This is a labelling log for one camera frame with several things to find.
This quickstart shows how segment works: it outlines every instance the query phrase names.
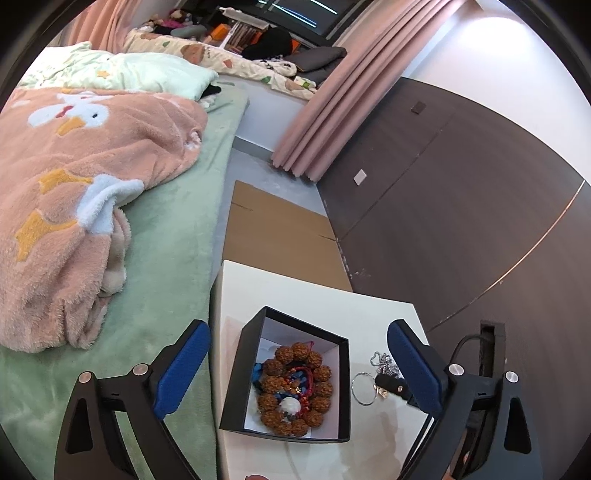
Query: gray floor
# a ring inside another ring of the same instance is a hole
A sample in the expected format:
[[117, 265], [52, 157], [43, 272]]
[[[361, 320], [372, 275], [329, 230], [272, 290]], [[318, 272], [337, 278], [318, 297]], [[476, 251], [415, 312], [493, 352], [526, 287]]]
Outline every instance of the gray floor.
[[226, 225], [232, 203], [234, 182], [237, 180], [265, 190], [285, 200], [289, 200], [301, 207], [326, 216], [324, 205], [316, 185], [312, 182], [297, 179], [294, 176], [274, 168], [270, 163], [251, 157], [236, 149], [232, 149], [226, 181], [223, 189], [222, 204], [217, 219], [213, 244], [212, 283], [222, 263], [223, 242], [226, 235]]

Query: plush toy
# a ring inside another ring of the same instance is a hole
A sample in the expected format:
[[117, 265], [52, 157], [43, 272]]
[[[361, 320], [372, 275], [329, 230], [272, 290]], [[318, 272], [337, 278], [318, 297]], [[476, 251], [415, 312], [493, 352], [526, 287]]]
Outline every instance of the plush toy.
[[156, 25], [162, 25], [162, 22], [163, 21], [160, 19], [158, 14], [154, 14], [148, 19], [148, 21], [144, 22], [138, 28], [138, 31], [145, 32], [145, 33], [151, 33], [154, 31], [154, 28], [156, 28]]
[[193, 20], [190, 13], [174, 9], [168, 13], [168, 18], [160, 25], [168, 28], [183, 28], [193, 25]]

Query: patterned blanket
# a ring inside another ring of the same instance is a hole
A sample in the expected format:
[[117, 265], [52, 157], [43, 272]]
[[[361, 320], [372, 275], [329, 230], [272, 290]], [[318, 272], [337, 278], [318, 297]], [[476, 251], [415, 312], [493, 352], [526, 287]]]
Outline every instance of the patterned blanket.
[[277, 92], [304, 100], [310, 100], [316, 93], [314, 82], [300, 77], [291, 80], [275, 70], [243, 59], [241, 56], [221, 48], [168, 35], [142, 33], [137, 30], [129, 32], [125, 40], [124, 52], [143, 53], [149, 51], [182, 57], [195, 65], [214, 70], [219, 74], [262, 82]]
[[192, 166], [207, 114], [168, 93], [18, 89], [0, 114], [0, 344], [88, 348], [125, 282], [120, 206]]

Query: gray cushion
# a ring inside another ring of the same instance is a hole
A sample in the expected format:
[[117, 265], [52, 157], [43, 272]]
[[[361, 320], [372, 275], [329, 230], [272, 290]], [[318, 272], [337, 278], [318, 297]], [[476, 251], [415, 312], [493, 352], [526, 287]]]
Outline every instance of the gray cushion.
[[175, 28], [170, 33], [177, 38], [201, 38], [207, 33], [207, 28], [203, 25], [189, 25], [188, 27]]
[[316, 47], [283, 59], [295, 63], [300, 72], [311, 72], [321, 69], [336, 59], [344, 58], [346, 55], [347, 51], [343, 47]]
[[313, 70], [311, 72], [302, 73], [301, 76], [304, 78], [311, 80], [316, 84], [316, 87], [319, 87], [322, 82], [324, 82], [328, 76], [332, 73], [332, 71], [337, 68], [337, 65], [341, 63], [343, 59], [336, 59], [331, 61], [328, 65], [325, 65], [321, 69]]

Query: baseboard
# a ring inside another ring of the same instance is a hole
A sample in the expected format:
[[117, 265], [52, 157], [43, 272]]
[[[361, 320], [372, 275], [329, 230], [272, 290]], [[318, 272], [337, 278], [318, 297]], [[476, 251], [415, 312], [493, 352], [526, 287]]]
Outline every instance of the baseboard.
[[236, 150], [246, 153], [251, 157], [260, 158], [261, 160], [268, 162], [271, 161], [271, 154], [273, 153], [271, 150], [267, 150], [260, 145], [256, 145], [239, 137], [234, 137], [232, 148], [236, 148]]

